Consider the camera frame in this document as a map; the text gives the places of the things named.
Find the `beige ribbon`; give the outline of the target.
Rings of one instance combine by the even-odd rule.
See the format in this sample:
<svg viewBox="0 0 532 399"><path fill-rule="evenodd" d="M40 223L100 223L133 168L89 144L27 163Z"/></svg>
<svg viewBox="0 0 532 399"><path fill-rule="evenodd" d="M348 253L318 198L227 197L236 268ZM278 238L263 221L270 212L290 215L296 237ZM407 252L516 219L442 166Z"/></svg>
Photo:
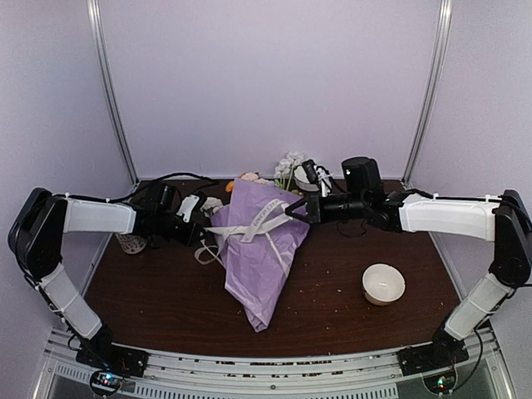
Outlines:
<svg viewBox="0 0 532 399"><path fill-rule="evenodd" d="M213 261L217 261L220 265L224 265L219 255L221 254L221 250L224 248L224 243L229 236L242 235L240 241L246 244L251 243L256 235L264 235L274 251L284 275L288 277L290 267L283 260L282 254L279 252L269 233L288 221L293 220L293 217L284 213L287 207L287 202L280 199L272 199L257 213L249 226L237 225L206 228L205 230L207 232L219 235L222 238L221 244L218 246L218 251L214 253L210 249L210 246L201 239L201 247L195 251L196 261L202 265L210 264Z"/></svg>

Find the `purple pink wrapping paper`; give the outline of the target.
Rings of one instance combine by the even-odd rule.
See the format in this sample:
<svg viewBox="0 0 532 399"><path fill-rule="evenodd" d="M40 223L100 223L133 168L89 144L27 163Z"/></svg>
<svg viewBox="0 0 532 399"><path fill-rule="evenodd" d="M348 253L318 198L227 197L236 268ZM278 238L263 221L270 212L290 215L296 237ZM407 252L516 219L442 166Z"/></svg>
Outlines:
<svg viewBox="0 0 532 399"><path fill-rule="evenodd" d="M279 199L290 205L299 198L275 186L238 179L230 202L211 217L210 227L249 226L269 201ZM308 231L308 224L291 220L269 232L290 270ZM214 237L219 246L222 238ZM225 269L224 287L243 305L252 328L260 333L268 328L288 277L264 235L246 244L241 239L242 235L229 236L219 255Z"/></svg>

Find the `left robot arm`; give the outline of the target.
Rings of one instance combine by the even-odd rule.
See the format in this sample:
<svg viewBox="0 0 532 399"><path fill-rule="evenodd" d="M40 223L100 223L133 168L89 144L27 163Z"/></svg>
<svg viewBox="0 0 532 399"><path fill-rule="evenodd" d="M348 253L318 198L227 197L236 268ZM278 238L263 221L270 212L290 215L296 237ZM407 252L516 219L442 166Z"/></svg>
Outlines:
<svg viewBox="0 0 532 399"><path fill-rule="evenodd" d="M105 338L106 327L90 308L63 265L63 239L69 233L119 234L149 240L155 236L190 245L203 228L193 220L207 200L201 191L172 207L177 189L165 183L146 186L117 199L31 191L8 234L8 246L26 280L52 310L84 341L86 353L102 369L113 368L119 350Z"/></svg>

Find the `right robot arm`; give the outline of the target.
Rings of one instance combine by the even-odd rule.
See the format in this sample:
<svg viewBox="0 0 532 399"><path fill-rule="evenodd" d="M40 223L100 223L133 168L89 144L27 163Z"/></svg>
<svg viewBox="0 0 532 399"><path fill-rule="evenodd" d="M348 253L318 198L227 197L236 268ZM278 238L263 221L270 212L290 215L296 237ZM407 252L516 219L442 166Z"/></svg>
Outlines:
<svg viewBox="0 0 532 399"><path fill-rule="evenodd" d="M291 204L286 215L307 224L362 220L390 233L428 233L490 246L489 265L470 292L438 327L426 360L445 366L458 342L498 310L531 278L531 218L520 194L445 196L410 188L385 191L377 161L358 156L342 163L345 188L337 194L311 193Z"/></svg>

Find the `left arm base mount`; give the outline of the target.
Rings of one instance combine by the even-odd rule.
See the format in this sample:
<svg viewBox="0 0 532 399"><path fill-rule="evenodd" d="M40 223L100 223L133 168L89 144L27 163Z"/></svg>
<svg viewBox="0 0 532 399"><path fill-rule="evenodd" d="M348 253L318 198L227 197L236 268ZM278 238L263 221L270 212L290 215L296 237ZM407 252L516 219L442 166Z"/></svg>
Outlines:
<svg viewBox="0 0 532 399"><path fill-rule="evenodd" d="M89 376L89 388L99 397L116 394L127 378L143 377L149 359L146 351L128 347L112 347L110 360L104 360L88 349L77 351L76 361L94 367Z"/></svg>

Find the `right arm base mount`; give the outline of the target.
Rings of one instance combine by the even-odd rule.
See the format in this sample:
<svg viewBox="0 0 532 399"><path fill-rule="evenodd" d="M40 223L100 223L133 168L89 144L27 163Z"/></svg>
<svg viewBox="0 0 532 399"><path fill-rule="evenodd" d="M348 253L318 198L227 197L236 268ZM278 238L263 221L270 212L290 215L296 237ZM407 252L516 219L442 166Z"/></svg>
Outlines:
<svg viewBox="0 0 532 399"><path fill-rule="evenodd" d="M458 386L456 366L468 359L464 347L448 348L435 343L406 347L397 353L402 375L420 375L428 392L439 396L452 393Z"/></svg>

